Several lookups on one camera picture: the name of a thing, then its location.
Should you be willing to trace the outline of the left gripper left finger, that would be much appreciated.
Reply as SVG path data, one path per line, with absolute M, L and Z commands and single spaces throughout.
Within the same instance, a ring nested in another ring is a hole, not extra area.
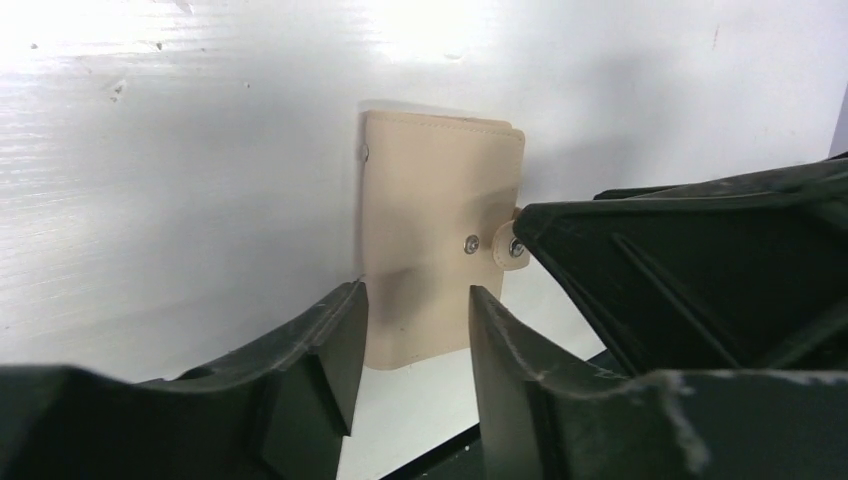
M 1 370 L 5 479 L 332 479 L 368 319 L 360 281 L 173 380 Z

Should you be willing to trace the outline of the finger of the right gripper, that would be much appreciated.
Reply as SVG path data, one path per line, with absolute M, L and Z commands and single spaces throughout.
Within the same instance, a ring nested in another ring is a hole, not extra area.
M 628 373 L 847 366 L 845 155 L 531 204 L 514 230 Z

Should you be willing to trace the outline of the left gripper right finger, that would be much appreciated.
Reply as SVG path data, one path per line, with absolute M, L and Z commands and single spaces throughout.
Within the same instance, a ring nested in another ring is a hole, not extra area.
M 572 355 L 469 292 L 490 479 L 843 479 L 841 371 L 656 370 L 625 377 Z

